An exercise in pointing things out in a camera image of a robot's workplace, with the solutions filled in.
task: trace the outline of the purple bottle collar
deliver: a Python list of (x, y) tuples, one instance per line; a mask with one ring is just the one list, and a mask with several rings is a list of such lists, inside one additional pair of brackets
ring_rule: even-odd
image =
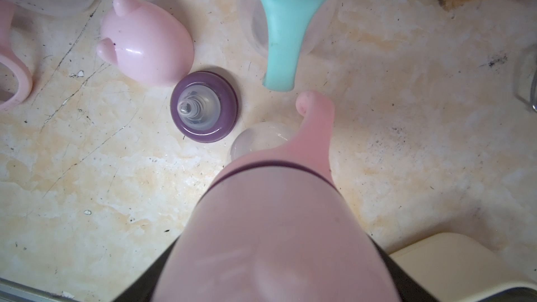
[[(220, 101), (218, 120), (207, 130), (190, 128), (181, 120), (177, 110), (181, 93), (193, 85), (210, 88)], [(238, 118), (238, 98), (233, 87), (224, 77), (209, 71), (197, 71), (187, 75), (175, 86), (171, 94), (170, 111), (173, 122), (185, 136), (199, 143), (213, 143), (227, 136), (235, 126)]]

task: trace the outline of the white container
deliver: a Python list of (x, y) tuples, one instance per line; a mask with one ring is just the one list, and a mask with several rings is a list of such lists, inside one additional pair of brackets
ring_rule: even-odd
[(281, 123), (262, 122), (242, 131), (229, 150), (229, 162), (261, 150), (281, 146), (295, 135), (295, 131)]
[(436, 234), (390, 257), (441, 302), (477, 302), (513, 288), (537, 293), (537, 283), (458, 233)]

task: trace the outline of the marble countertop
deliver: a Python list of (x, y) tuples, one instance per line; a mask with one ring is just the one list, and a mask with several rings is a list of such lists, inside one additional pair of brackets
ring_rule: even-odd
[(0, 277), (76, 300), (111, 300), (183, 230), (234, 138), (260, 121), (297, 128), (300, 91), (336, 104), (331, 164), (363, 228), (389, 252), (466, 234), (537, 279), (537, 0), (340, 0), (302, 56), (295, 90), (261, 80), (235, 0), (150, 0), (195, 40), (192, 70), (238, 86), (242, 112), (213, 144), (184, 138), (172, 88), (148, 88), (95, 55), (112, 0), (76, 17), (17, 10), (12, 43), (34, 73), (0, 114)]

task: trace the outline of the teal baby bottle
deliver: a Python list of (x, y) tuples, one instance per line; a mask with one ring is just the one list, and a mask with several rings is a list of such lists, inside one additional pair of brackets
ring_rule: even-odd
[(268, 57), (263, 85), (273, 91), (291, 91), (301, 50), (309, 52), (318, 41), (319, 33), (310, 30), (328, 26), (337, 0), (260, 0), (262, 7), (255, 7), (253, 1), (238, 0), (239, 10), (244, 5), (254, 10), (251, 20), (241, 19), (246, 37), (255, 40), (256, 50)]

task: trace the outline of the pink bear-shaped cap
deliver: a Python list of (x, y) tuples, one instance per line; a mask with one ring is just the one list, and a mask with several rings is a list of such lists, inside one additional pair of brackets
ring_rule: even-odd
[(100, 31), (97, 55), (138, 82), (172, 86), (192, 68), (194, 44), (189, 32), (155, 4), (113, 0)]

